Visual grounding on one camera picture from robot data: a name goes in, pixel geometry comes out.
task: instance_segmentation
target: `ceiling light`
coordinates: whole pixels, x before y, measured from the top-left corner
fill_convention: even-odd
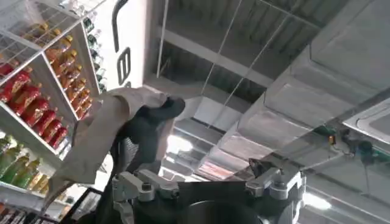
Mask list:
[[[168,162],[170,162],[170,163],[175,163],[175,160],[174,160],[174,158],[172,158],[172,157],[167,156],[167,157],[165,157],[165,159],[166,159]]]
[[[172,152],[177,154],[179,151],[188,152],[191,149],[193,149],[192,143],[190,143],[186,139],[183,139],[175,135],[168,136],[167,142],[168,142],[167,152]]]
[[[303,202],[305,203],[305,205],[310,205],[320,210],[327,210],[331,208],[331,204],[325,199],[307,192],[303,194]]]

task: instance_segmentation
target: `bolt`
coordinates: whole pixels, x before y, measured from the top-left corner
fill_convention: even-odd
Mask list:
[[[283,187],[285,184],[282,180],[274,181],[274,185],[277,187]]]
[[[142,191],[151,191],[152,190],[152,185],[149,183],[143,183],[142,184]]]
[[[258,184],[258,183],[256,183],[256,182],[249,183],[249,185],[250,185],[251,187],[258,187],[258,186],[260,186],[260,184]]]

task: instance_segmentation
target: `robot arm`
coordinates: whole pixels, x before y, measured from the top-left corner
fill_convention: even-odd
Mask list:
[[[295,224],[305,177],[271,167],[247,182],[176,183],[142,169],[113,179],[114,208],[125,224]]]
[[[183,109],[184,101],[171,97],[160,108],[141,107],[122,126],[110,151],[112,177],[90,223],[297,223],[305,192],[298,169],[262,166],[251,159],[256,177],[247,182],[176,183],[159,177],[156,156],[167,133],[164,127]]]

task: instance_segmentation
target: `white cloth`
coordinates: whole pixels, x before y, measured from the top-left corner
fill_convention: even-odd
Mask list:
[[[166,96],[146,88],[118,88],[100,95],[99,99],[102,105],[96,114],[79,121],[74,146],[49,180],[43,209],[73,183],[93,184],[118,130],[142,106],[162,106]]]

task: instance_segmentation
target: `cable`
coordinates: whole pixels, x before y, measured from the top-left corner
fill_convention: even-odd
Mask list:
[[[236,18],[238,9],[239,9],[239,7],[240,7],[242,1],[243,1],[243,0],[239,0],[239,2],[238,2],[237,8],[236,8],[236,10],[234,11],[234,14],[233,14],[233,18],[232,18],[232,20],[230,20],[229,27],[227,28],[226,33],[225,33],[225,36],[224,36],[224,39],[222,40],[222,43],[221,43],[221,45],[220,45],[220,47],[219,47],[219,50],[218,50],[218,53],[217,53],[217,54],[218,54],[217,59],[216,59],[216,61],[213,62],[212,66],[211,66],[211,68],[210,68],[210,71],[208,72],[206,81],[205,81],[205,83],[203,84],[202,91],[200,92],[200,94],[201,94],[202,96],[203,96],[203,93],[204,93],[204,91],[205,91],[205,89],[206,89],[206,85],[207,85],[207,83],[208,83],[208,80],[209,80],[210,77],[211,77],[211,73],[212,73],[212,71],[213,71],[213,69],[214,69],[214,67],[215,67],[215,63],[216,63],[217,61],[219,61],[219,59],[221,58],[222,49],[223,49],[223,47],[224,47],[224,45],[225,45],[225,42],[226,42],[227,36],[229,35],[230,29],[231,29],[232,26],[233,26],[234,19]]]

